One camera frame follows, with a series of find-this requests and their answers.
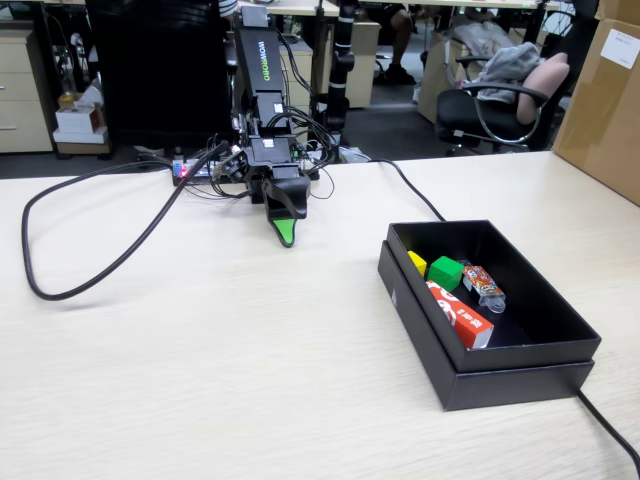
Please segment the black hooded gripper finger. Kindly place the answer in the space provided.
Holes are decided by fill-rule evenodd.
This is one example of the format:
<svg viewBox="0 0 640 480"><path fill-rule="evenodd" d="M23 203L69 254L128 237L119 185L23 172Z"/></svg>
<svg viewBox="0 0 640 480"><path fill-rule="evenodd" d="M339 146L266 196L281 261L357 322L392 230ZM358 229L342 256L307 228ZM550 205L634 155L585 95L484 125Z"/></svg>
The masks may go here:
<svg viewBox="0 0 640 480"><path fill-rule="evenodd" d="M307 176L286 179L266 178L262 183L267 219L300 220L307 217L310 179Z"/></svg>

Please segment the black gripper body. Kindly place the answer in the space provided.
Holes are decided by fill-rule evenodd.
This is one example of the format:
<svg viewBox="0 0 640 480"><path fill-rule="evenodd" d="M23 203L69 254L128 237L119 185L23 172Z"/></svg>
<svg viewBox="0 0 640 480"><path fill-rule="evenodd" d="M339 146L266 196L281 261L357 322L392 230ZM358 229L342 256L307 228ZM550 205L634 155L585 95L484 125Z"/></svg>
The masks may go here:
<svg viewBox="0 0 640 480"><path fill-rule="evenodd" d="M299 164L292 159L288 138L251 139L245 153L248 164L245 182L301 177Z"/></svg>

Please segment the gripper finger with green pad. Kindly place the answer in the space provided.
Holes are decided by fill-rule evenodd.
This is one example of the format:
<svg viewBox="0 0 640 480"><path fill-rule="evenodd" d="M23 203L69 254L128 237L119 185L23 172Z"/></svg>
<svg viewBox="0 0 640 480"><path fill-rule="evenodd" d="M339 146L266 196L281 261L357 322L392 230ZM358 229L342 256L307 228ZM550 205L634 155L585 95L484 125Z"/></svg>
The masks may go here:
<svg viewBox="0 0 640 480"><path fill-rule="evenodd" d="M296 219L275 219L270 221L278 240L285 248L291 248L295 244L296 223Z"/></svg>

